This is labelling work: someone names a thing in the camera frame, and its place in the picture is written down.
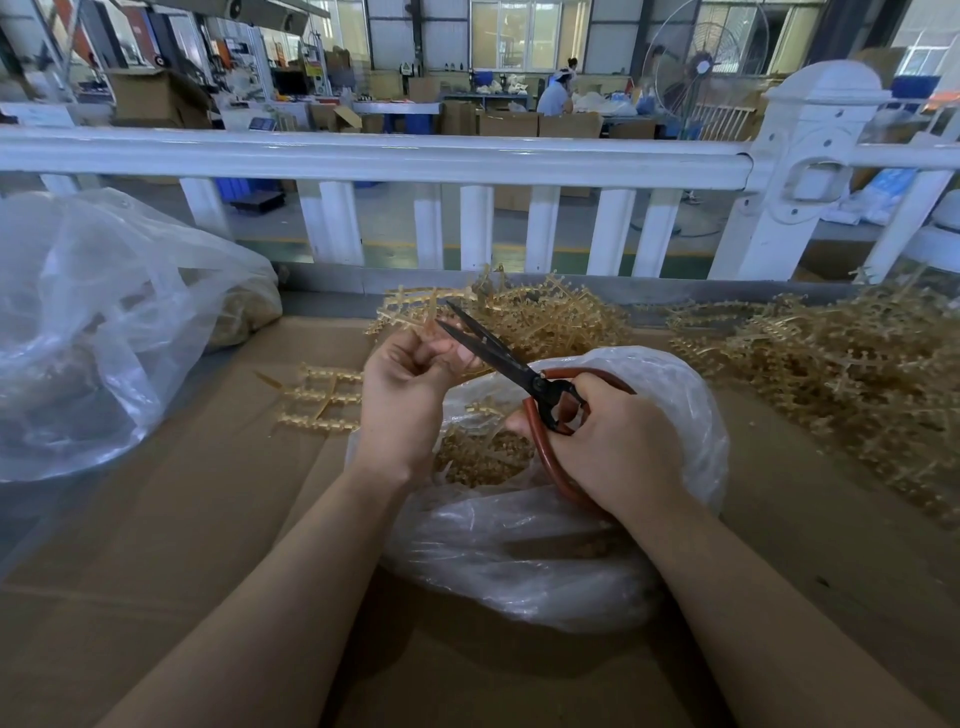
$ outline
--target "red scissors handle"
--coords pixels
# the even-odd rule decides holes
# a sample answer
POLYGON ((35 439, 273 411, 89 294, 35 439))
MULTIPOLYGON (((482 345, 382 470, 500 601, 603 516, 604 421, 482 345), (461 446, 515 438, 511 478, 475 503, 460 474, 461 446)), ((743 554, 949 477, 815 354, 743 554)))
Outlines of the red scissors handle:
MULTIPOLYGON (((613 375, 610 372, 604 372, 602 369, 592 369, 590 367, 562 367, 558 369, 544 369, 542 373, 548 379, 573 379, 575 376, 581 375, 584 372, 594 376, 599 376, 611 387, 615 387, 622 392, 627 392, 631 395, 636 394, 634 388, 627 384, 627 382, 625 382, 619 376, 613 375)), ((560 492, 567 499, 573 501, 582 508, 605 518, 610 518, 610 514, 597 505, 593 499, 584 492, 584 489, 577 485, 576 481, 573 480, 569 474, 567 474, 567 472, 561 466, 560 461, 557 460, 557 454, 550 446, 550 440, 546 434, 546 427, 543 424, 543 419, 540 417, 540 412, 537 408, 537 401, 532 397, 528 397, 523 401, 523 410, 527 413, 527 420, 530 423, 530 432, 533 435, 534 446, 537 448, 537 453, 540 455, 540 462, 543 463, 543 469, 546 470, 553 482, 557 484, 560 492)), ((584 404, 584 417, 582 422, 587 420, 589 414, 589 405, 584 404)), ((557 431, 562 435, 573 434, 573 430, 568 425, 563 423, 559 424, 557 431)))

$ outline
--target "person in light blue shirt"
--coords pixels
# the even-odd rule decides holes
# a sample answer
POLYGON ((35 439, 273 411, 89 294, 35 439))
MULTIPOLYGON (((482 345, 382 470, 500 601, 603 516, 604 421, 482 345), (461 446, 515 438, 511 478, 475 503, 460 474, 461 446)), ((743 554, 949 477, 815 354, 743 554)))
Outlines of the person in light blue shirt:
POLYGON ((573 102, 570 101, 570 83, 573 74, 564 68, 556 77, 556 81, 543 90, 540 100, 537 101, 537 112, 544 116, 560 116, 562 113, 573 112, 573 102))

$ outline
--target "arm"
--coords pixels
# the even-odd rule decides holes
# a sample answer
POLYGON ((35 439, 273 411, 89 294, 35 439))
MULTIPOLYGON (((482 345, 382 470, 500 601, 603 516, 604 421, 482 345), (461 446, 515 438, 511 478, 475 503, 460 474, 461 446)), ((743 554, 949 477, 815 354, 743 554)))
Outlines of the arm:
MULTIPOLYGON (((684 490, 654 404, 575 383, 591 415, 572 437, 549 433, 560 463, 660 570, 741 725, 946 725, 684 490)), ((516 414, 508 426, 529 432, 516 414)))
POLYGON ((101 728, 316 726, 396 512, 429 472, 444 394, 471 359, 450 339, 387 339, 365 369, 356 459, 101 728))

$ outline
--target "light blue shirt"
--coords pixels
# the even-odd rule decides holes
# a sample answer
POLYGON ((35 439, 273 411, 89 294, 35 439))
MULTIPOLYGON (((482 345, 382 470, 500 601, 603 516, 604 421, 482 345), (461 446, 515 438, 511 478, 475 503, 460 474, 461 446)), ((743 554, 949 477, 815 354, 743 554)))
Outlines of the light blue shirt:
POLYGON ((540 100, 537 101, 537 111, 544 116, 560 116, 568 98, 570 96, 563 84, 551 84, 543 90, 540 100))

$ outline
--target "clear plastic bag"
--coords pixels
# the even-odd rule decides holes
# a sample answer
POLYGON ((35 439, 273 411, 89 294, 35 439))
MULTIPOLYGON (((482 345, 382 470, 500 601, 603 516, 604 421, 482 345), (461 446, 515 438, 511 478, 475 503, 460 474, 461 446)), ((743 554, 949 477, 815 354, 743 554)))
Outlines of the clear plastic bag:
MULTIPOLYGON (((655 401, 680 433, 684 486, 719 512, 729 441, 713 395, 676 356, 645 347, 609 347, 532 365, 595 367, 655 401)), ((444 428, 483 426, 466 406, 492 399, 517 407, 526 393, 490 374, 450 390, 444 428)), ((348 461, 359 432, 350 435, 348 461)), ((660 595, 656 570, 618 526, 565 500, 538 459, 505 483, 468 488, 433 482, 404 503, 384 549, 390 571, 423 586, 467 596, 511 618, 567 632, 600 633, 642 624, 660 595)))
POLYGON ((262 255, 112 189, 0 201, 0 481, 106 462, 207 348, 280 315, 262 255))

